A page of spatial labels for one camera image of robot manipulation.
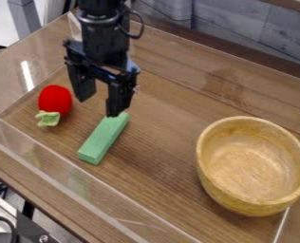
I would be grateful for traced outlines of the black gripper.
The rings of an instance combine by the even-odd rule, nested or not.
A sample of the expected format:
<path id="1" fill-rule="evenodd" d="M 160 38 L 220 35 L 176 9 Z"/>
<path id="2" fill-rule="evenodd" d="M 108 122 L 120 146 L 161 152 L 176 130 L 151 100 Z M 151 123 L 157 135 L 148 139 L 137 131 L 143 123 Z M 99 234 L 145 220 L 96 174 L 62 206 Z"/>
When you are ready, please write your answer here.
<path id="1" fill-rule="evenodd" d="M 85 102 L 97 91 L 96 79 L 109 86 L 108 116 L 117 117 L 132 104 L 140 67 L 129 57 L 131 40 L 141 33 L 131 32 L 129 18 L 80 18 L 81 39 L 68 39 L 66 65 L 74 94 Z"/>

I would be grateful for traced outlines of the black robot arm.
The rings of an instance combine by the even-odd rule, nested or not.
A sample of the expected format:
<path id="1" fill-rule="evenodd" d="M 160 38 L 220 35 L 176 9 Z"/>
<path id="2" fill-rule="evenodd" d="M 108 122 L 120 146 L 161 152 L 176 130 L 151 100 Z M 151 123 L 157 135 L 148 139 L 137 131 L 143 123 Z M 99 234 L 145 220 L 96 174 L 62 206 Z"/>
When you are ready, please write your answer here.
<path id="1" fill-rule="evenodd" d="M 80 102 L 97 93 L 96 81 L 109 86 L 107 113 L 117 117 L 132 104 L 140 67 L 129 57 L 131 40 L 145 30 L 140 13 L 127 0 L 78 0 L 82 40 L 68 39 L 65 64 Z"/>

